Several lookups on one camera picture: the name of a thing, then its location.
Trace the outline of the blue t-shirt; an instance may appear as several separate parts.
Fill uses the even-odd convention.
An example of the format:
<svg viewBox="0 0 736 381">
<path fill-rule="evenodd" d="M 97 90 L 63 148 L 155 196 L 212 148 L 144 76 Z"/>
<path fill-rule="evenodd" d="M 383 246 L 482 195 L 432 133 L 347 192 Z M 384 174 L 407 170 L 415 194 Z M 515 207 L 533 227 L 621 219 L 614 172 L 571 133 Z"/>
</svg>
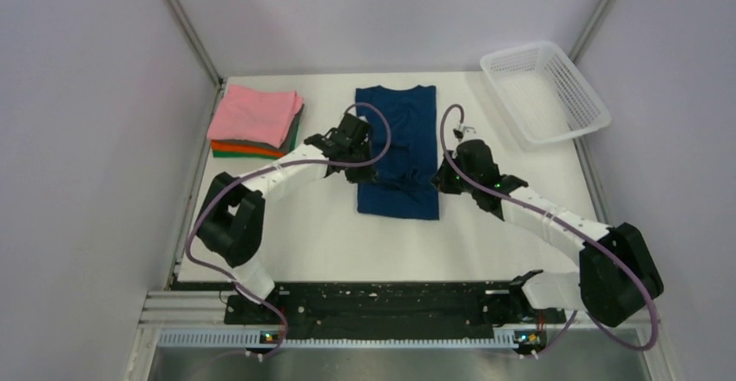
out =
<svg viewBox="0 0 736 381">
<path fill-rule="evenodd" d="M 356 113 L 373 127 L 371 154 L 389 149 L 373 167 L 377 179 L 358 185 L 359 213 L 407 220 L 438 220 L 437 87 L 357 89 Z"/>
</svg>

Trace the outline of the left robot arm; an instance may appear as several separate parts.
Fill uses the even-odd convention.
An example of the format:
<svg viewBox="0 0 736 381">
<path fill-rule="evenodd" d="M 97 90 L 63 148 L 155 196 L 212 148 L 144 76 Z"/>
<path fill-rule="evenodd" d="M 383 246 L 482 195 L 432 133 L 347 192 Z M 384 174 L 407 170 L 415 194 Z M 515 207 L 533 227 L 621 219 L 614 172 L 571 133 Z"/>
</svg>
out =
<svg viewBox="0 0 736 381">
<path fill-rule="evenodd" d="M 221 173 L 210 184 L 190 231 L 185 255 L 216 271 L 246 299 L 246 313 L 258 323 L 286 317 L 270 294 L 275 282 L 260 262 L 266 206 L 315 181 L 343 173 L 351 183 L 373 182 L 375 163 L 388 152 L 385 143 L 371 151 L 373 128 L 345 112 L 336 128 L 307 137 L 290 153 L 250 173 Z"/>
</svg>

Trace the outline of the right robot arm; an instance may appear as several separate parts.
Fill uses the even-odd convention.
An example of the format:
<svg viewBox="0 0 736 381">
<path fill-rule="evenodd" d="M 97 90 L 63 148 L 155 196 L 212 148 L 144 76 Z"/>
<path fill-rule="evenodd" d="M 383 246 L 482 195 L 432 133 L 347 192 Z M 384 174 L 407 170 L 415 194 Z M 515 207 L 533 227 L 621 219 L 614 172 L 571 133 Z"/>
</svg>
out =
<svg viewBox="0 0 736 381">
<path fill-rule="evenodd" d="M 654 301 L 663 283 L 638 228 L 587 220 L 557 206 L 526 181 L 501 174 L 479 139 L 444 150 L 432 182 L 443 194 L 469 194 L 481 210 L 535 235 L 575 265 L 573 272 L 533 270 L 515 278 L 520 291 L 509 298 L 515 319 L 531 322 L 551 308 L 584 311 L 610 327 L 641 310 L 657 319 Z"/>
</svg>

